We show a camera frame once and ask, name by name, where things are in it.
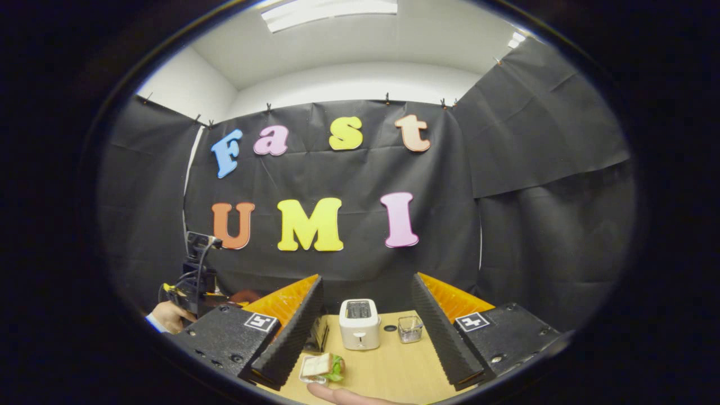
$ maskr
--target black curtain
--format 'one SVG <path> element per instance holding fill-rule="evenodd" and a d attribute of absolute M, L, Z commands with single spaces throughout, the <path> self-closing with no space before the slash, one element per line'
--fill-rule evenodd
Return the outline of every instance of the black curtain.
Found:
<path fill-rule="evenodd" d="M 553 48 L 528 38 L 457 103 L 482 224 L 474 293 L 574 329 L 617 281 L 636 216 L 618 120 Z"/>
<path fill-rule="evenodd" d="M 409 114 L 427 122 L 421 137 L 431 142 L 424 152 L 406 148 L 395 121 Z M 362 144 L 334 151 L 330 124 L 338 117 L 358 117 Z M 253 152 L 259 133 L 270 125 L 289 129 L 287 151 L 280 156 Z M 235 129 L 237 168 L 217 178 L 210 151 Z M 480 224 L 472 197 L 464 145 L 450 110 L 417 102 L 347 101 L 301 104 L 225 121 L 203 134 L 190 171 L 185 215 L 190 231 L 213 232 L 211 207 L 242 202 L 255 205 L 251 237 L 240 250 L 212 251 L 208 261 L 218 269 L 221 287 L 232 293 L 244 288 L 272 291 L 319 273 L 325 279 L 325 303 L 339 310 L 348 298 L 371 298 L 378 311 L 412 308 L 410 281 L 424 272 L 471 290 L 479 263 Z M 385 246 L 388 219 L 381 196 L 410 192 L 415 246 Z M 324 197 L 341 199 L 339 252 L 281 252 L 281 200 L 299 200 L 310 216 Z M 238 214 L 230 212 L 228 231 L 238 234 Z"/>
<path fill-rule="evenodd" d="M 103 151 L 97 207 L 103 256 L 115 285 L 145 312 L 162 282 L 181 274 L 185 174 L 199 124 L 133 97 Z"/>

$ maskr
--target sandwich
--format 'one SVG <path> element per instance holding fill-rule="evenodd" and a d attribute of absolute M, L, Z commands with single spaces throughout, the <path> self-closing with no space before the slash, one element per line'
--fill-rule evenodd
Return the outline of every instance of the sandwich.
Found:
<path fill-rule="evenodd" d="M 317 357 L 306 357 L 300 377 L 310 380 L 314 377 L 324 377 L 338 382 L 343 380 L 343 371 L 345 371 L 345 360 L 338 355 L 325 353 Z"/>

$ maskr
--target ceiling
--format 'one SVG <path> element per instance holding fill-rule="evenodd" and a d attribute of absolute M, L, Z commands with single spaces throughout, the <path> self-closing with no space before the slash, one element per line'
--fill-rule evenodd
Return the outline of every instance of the ceiling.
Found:
<path fill-rule="evenodd" d="M 270 33 L 257 7 L 192 44 L 237 90 L 320 66 L 412 62 L 485 74 L 515 29 L 464 0 L 398 0 L 397 15 L 323 19 Z"/>

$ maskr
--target lettuce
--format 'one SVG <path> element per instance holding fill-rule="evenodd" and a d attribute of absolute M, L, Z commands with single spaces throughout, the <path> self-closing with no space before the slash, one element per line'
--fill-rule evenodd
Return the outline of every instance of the lettuce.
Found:
<path fill-rule="evenodd" d="M 331 373 L 322 374 L 321 377 L 325 377 L 330 381 L 342 381 L 343 376 L 343 367 L 341 362 L 343 361 L 343 358 L 338 355 L 333 355 L 333 371 Z"/>

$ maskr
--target glass cup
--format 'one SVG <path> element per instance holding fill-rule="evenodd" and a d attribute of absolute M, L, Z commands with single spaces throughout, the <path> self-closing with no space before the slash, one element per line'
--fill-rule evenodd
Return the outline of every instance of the glass cup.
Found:
<path fill-rule="evenodd" d="M 397 319 L 397 333 L 402 343 L 412 343 L 423 336 L 423 322 L 417 316 L 401 316 Z"/>

